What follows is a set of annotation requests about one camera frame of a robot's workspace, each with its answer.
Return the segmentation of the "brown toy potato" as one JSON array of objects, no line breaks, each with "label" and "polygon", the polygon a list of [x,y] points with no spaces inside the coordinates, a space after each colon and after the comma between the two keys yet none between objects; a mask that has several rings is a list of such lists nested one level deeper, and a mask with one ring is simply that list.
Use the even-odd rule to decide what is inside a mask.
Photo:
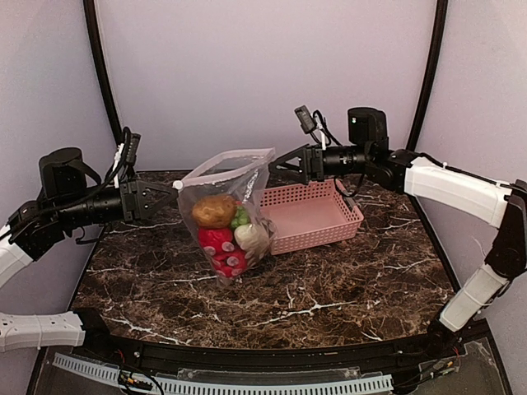
[{"label": "brown toy potato", "polygon": [[231,224],[236,207],[236,200],[230,195],[210,195],[194,204],[191,215],[200,227],[221,229]]}]

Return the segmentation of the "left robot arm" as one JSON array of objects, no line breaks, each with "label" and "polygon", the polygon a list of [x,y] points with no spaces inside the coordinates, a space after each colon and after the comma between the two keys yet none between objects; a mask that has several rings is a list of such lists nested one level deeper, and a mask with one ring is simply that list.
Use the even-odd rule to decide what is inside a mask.
[{"label": "left robot arm", "polygon": [[[108,179],[102,179],[76,147],[56,150],[39,161],[39,196],[20,206],[1,230],[1,283],[40,260],[50,249],[71,237],[74,230],[113,221],[142,221],[173,202],[171,186],[136,177],[119,181],[127,155],[117,155]],[[47,346],[83,346],[109,329],[90,308],[61,314],[1,316],[1,350]]]}]

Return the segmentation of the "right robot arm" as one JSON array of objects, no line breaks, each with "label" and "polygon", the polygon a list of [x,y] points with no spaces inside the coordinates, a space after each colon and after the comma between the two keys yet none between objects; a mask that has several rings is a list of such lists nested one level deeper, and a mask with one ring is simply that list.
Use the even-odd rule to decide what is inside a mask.
[{"label": "right robot arm", "polygon": [[425,198],[468,213],[497,229],[482,266],[442,308],[433,330],[460,331],[526,271],[526,183],[487,179],[426,153],[391,150],[385,113],[369,107],[347,112],[349,145],[304,145],[269,169],[297,183],[359,174],[391,192]]}]

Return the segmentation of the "clear zip top bag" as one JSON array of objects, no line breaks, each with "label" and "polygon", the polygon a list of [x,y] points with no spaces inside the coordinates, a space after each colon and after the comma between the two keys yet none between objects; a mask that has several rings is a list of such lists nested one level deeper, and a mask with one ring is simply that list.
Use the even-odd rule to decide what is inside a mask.
[{"label": "clear zip top bag", "polygon": [[275,226],[263,201],[273,148],[221,152],[173,182],[180,215],[221,286],[270,254]]}]

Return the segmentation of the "red toy fruit front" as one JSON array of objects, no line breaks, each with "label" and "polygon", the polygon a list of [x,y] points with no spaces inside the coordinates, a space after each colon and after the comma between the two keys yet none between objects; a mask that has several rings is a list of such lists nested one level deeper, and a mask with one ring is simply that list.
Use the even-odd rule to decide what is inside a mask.
[{"label": "red toy fruit front", "polygon": [[233,239],[234,235],[229,228],[198,230],[198,243],[210,256],[233,251],[235,249]]}]

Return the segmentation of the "white toy radish with leaves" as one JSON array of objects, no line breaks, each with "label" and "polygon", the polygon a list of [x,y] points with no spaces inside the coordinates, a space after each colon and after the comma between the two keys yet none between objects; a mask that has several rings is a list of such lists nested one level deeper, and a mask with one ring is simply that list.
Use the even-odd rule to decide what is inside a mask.
[{"label": "white toy radish with leaves", "polygon": [[259,230],[257,225],[240,225],[235,229],[234,236],[238,246],[246,252],[255,250],[259,245]]}]

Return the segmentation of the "red toy fruit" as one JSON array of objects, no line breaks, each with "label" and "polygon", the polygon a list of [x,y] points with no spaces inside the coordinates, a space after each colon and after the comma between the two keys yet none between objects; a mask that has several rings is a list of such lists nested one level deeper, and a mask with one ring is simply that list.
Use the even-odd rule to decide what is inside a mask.
[{"label": "red toy fruit", "polygon": [[226,278],[237,277],[248,267],[245,252],[240,249],[215,255],[212,265],[217,274]]},{"label": "red toy fruit", "polygon": [[234,235],[229,228],[198,230],[198,243],[210,256],[233,251],[235,249],[233,239]]}]

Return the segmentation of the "green toy grapes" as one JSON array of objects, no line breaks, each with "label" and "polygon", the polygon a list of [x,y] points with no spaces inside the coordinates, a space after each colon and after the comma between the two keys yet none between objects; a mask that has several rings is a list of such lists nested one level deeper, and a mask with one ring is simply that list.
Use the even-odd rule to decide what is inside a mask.
[{"label": "green toy grapes", "polygon": [[231,228],[235,230],[237,227],[242,225],[248,225],[251,223],[250,214],[247,212],[243,205],[236,207],[236,213],[231,221]]}]

